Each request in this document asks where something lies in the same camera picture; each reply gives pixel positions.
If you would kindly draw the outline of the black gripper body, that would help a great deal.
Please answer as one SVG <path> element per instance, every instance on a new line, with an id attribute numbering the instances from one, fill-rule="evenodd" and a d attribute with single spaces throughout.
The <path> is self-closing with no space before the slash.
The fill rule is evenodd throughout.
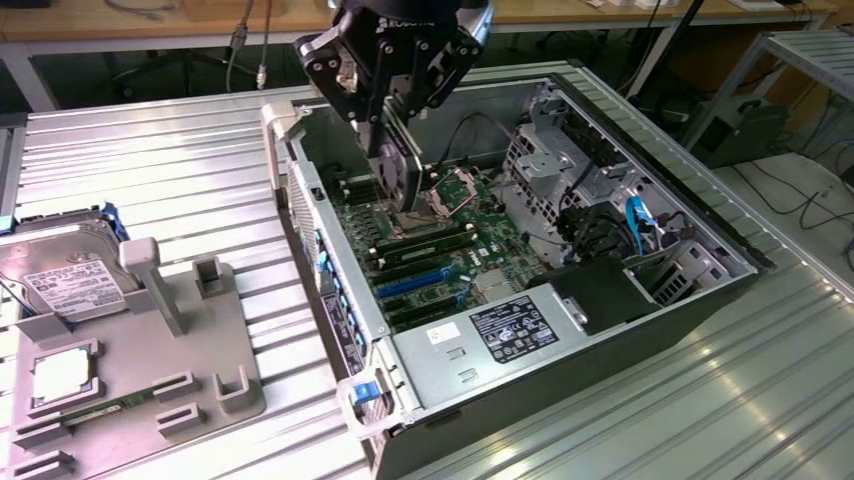
<path id="1" fill-rule="evenodd" d="M 459 1 L 343 1 L 333 32 L 355 64 L 357 81 L 383 83 L 387 96 L 406 101 L 417 39 L 443 44 L 462 32 Z"/>

